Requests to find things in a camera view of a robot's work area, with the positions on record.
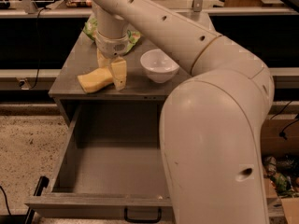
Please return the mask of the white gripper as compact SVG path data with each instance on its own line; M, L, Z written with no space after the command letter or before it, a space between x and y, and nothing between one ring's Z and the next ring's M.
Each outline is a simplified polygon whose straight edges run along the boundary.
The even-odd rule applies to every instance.
M127 62L118 56L127 52L129 38L125 35L121 38L107 38L99 32L95 34L97 63L100 68L110 65L113 83L117 91L125 88L127 78Z

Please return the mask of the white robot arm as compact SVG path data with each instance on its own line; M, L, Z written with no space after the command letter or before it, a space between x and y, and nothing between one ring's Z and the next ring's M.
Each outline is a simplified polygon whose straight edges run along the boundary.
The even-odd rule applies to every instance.
M274 98L265 63L228 37L150 0L93 0L97 47L114 57L117 20L189 74L164 102L160 147L176 224L269 224L261 129Z

